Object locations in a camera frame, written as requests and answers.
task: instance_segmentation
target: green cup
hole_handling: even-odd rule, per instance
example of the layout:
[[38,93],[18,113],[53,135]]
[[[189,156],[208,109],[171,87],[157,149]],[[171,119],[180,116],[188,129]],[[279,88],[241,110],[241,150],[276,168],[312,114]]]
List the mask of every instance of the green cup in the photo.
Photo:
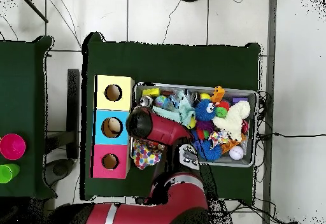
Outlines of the green cup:
[[0,184],[6,184],[11,181],[20,172],[17,164],[0,165]]

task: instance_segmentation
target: orange toy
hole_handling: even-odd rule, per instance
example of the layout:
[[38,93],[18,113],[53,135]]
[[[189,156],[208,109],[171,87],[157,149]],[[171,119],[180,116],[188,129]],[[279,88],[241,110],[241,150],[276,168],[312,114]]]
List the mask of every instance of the orange toy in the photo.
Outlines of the orange toy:
[[220,103],[224,96],[224,93],[225,93],[224,88],[222,88],[220,86],[215,87],[215,91],[213,92],[213,95],[211,96],[211,101]]
[[[243,142],[246,139],[246,136],[241,133],[241,137],[241,142]],[[237,146],[241,142],[230,140],[227,144],[221,144],[222,154],[228,152],[233,146]]]

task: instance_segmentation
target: shape sorter box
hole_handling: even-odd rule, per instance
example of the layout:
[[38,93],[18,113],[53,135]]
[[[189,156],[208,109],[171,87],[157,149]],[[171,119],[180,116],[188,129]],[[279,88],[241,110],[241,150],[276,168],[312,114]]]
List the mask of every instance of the shape sorter box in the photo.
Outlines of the shape sorter box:
[[[95,144],[92,177],[125,179],[130,168],[130,159],[128,154],[129,144]],[[114,156],[116,158],[117,164],[111,164],[110,166],[114,167],[114,169],[108,169],[105,167],[106,164],[104,162],[104,159],[107,155]]]
[[[114,86],[119,97],[108,98],[108,88]],[[96,109],[130,111],[134,80],[125,76],[95,75]]]
[[[128,132],[125,128],[125,123],[129,116],[127,111],[108,111],[108,110],[96,110],[96,121],[95,121],[95,144],[122,144],[127,145],[129,143]],[[116,137],[106,137],[103,134],[105,120],[108,118],[115,118],[120,122],[120,131]]]

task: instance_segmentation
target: green ball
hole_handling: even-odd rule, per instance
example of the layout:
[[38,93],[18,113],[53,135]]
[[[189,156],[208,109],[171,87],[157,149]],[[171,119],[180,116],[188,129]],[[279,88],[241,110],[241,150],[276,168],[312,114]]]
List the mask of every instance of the green ball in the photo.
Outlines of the green ball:
[[217,107],[216,115],[220,118],[225,118],[227,116],[227,110],[223,107]]

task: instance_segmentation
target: pink box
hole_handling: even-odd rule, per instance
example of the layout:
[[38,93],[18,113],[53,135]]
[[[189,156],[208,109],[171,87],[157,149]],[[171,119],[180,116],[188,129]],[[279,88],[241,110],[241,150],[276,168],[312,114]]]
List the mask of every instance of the pink box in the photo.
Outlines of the pink box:
[[[112,154],[118,164],[114,169],[103,166],[103,158]],[[95,144],[93,157],[93,178],[125,179],[130,168],[129,145],[122,144]]]

